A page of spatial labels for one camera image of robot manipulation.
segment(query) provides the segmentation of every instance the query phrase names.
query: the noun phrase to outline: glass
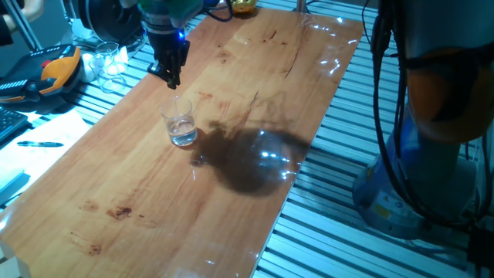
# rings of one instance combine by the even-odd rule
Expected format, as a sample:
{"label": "glass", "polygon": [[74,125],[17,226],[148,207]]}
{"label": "glass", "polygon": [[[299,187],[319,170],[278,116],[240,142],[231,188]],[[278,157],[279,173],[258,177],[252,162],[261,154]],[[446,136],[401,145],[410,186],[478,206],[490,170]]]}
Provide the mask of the glass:
{"label": "glass", "polygon": [[173,144],[188,146],[194,142],[198,132],[192,117],[190,100],[184,97],[172,97],[161,104],[160,112]]}
{"label": "glass", "polygon": [[113,57],[113,64],[110,65],[109,71],[123,73],[127,70],[128,56],[126,47],[120,49],[116,42],[103,42],[96,47],[96,54]]}
{"label": "glass", "polygon": [[96,54],[90,60],[90,68],[104,93],[121,91],[124,88],[124,78],[114,70],[113,57]]}

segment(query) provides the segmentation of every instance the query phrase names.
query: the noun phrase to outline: pen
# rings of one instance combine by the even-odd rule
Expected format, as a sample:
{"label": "pen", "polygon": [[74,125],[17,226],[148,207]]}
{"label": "pen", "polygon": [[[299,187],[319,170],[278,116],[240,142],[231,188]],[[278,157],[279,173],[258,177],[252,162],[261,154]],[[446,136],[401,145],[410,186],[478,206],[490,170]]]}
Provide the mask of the pen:
{"label": "pen", "polygon": [[55,142],[31,142],[31,141],[21,141],[17,142],[17,145],[21,147],[62,147],[62,143]]}

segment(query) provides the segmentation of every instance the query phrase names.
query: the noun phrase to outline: water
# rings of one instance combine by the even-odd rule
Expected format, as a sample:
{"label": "water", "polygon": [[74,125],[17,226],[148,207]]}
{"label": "water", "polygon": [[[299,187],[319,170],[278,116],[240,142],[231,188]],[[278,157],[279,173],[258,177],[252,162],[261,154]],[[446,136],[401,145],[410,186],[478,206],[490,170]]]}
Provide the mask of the water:
{"label": "water", "polygon": [[197,138],[198,130],[194,120],[189,117],[182,117],[168,121],[168,135],[170,135],[173,144],[187,146]]}

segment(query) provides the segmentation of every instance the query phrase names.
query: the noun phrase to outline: desk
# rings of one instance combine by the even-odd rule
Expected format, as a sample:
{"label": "desk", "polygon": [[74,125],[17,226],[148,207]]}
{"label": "desk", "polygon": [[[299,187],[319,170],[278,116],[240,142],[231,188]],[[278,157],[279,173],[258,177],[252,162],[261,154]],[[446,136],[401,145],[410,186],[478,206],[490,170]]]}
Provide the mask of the desk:
{"label": "desk", "polygon": [[[144,77],[0,215],[0,237],[35,277],[249,276],[362,34],[340,21],[204,20],[179,89]],[[158,112],[173,94],[194,104],[191,149]]]}

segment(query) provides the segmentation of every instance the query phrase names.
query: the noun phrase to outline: slotted metal surface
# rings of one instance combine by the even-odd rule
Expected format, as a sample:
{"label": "slotted metal surface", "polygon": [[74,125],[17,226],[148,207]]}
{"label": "slotted metal surface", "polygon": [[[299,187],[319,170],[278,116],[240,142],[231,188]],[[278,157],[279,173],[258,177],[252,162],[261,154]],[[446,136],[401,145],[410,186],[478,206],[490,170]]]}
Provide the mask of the slotted metal surface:
{"label": "slotted metal surface", "polygon": [[[293,10],[296,0],[261,0],[258,6]],[[360,21],[362,7],[327,1],[309,6],[314,14]],[[364,13],[371,35],[375,9]],[[204,16],[191,20],[195,27]],[[392,42],[387,53],[396,52]],[[90,125],[147,74],[153,49],[145,46],[129,61],[126,89],[103,93],[95,82],[76,88],[76,110]],[[391,238],[365,227],[352,201],[354,179],[378,155],[372,115],[372,62],[365,36],[343,76],[309,154],[274,223],[258,265],[256,278],[266,277],[464,277],[464,235],[444,244]],[[398,90],[398,61],[384,58],[381,81],[381,120],[385,136],[393,129]],[[35,121],[39,126],[56,116]]]}

